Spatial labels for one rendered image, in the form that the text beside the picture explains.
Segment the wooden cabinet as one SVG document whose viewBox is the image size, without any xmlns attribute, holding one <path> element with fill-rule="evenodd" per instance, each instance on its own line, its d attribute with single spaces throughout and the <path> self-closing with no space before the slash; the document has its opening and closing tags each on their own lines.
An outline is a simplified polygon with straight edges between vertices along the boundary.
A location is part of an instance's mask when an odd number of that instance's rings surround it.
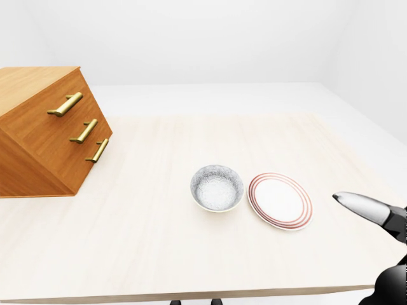
<svg viewBox="0 0 407 305">
<path fill-rule="evenodd" d="M 0 129 L 0 198 L 74 195 L 33 152 Z"/>
</svg>

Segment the silver and black right hand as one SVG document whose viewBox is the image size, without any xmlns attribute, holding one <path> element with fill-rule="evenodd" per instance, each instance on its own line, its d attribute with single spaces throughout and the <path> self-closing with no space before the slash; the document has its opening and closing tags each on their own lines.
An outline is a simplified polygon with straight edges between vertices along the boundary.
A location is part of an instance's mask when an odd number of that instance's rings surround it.
<svg viewBox="0 0 407 305">
<path fill-rule="evenodd" d="M 376 199 L 350 192 L 337 192 L 333 198 L 343 207 L 384 229 L 401 243 L 407 244 L 407 208 L 388 205 Z"/>
</svg>

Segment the medium wooden cabinet drawer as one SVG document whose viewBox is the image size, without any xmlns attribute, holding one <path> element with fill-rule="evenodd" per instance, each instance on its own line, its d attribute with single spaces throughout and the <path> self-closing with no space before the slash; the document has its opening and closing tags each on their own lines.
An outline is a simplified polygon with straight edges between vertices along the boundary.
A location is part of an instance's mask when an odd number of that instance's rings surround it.
<svg viewBox="0 0 407 305">
<path fill-rule="evenodd" d="M 93 94 L 85 91 L 41 107 L 18 130 L 30 151 L 61 179 L 86 174 L 112 135 Z"/>
</svg>

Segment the small wooden cabinet drawer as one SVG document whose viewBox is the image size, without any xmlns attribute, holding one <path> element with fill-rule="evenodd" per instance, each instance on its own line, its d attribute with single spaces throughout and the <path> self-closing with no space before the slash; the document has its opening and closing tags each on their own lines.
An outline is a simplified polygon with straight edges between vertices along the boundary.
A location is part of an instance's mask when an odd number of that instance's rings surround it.
<svg viewBox="0 0 407 305">
<path fill-rule="evenodd" d="M 97 119 L 98 123 L 84 143 L 70 142 L 86 128 L 84 122 Z M 101 113 L 75 114 L 56 118 L 57 129 L 46 143 L 44 151 L 50 170 L 68 188 L 68 194 L 76 194 L 92 169 L 93 164 L 85 158 L 92 157 L 99 148 L 96 142 L 109 139 L 112 135 L 105 117 Z"/>
</svg>

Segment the large wooden cabinet drawer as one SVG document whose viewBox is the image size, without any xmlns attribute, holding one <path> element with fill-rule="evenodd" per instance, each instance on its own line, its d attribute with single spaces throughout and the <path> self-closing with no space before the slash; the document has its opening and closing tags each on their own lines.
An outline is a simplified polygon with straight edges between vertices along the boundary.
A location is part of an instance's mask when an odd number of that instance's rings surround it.
<svg viewBox="0 0 407 305">
<path fill-rule="evenodd" d="M 79 67 L 0 69 L 0 129 L 35 154 L 85 143 L 103 120 Z"/>
</svg>

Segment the grey patterned bowl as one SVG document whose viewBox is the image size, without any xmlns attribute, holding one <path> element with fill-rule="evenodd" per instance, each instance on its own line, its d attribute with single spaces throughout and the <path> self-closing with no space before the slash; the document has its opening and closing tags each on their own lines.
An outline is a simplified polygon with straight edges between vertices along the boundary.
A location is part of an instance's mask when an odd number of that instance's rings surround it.
<svg viewBox="0 0 407 305">
<path fill-rule="evenodd" d="M 190 191 L 197 205 L 213 213 L 229 212 L 236 208 L 244 195 L 240 175 L 224 165 L 207 165 L 191 178 Z"/>
</svg>

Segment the white plate with red rings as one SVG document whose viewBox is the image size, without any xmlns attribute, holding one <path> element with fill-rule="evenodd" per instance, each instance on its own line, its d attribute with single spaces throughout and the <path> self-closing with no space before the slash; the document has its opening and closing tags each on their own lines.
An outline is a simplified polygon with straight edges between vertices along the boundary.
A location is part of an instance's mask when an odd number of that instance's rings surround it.
<svg viewBox="0 0 407 305">
<path fill-rule="evenodd" d="M 311 197 L 286 175 L 266 172 L 255 176 L 247 188 L 247 197 L 257 216 L 273 227 L 298 231 L 312 222 Z"/>
</svg>

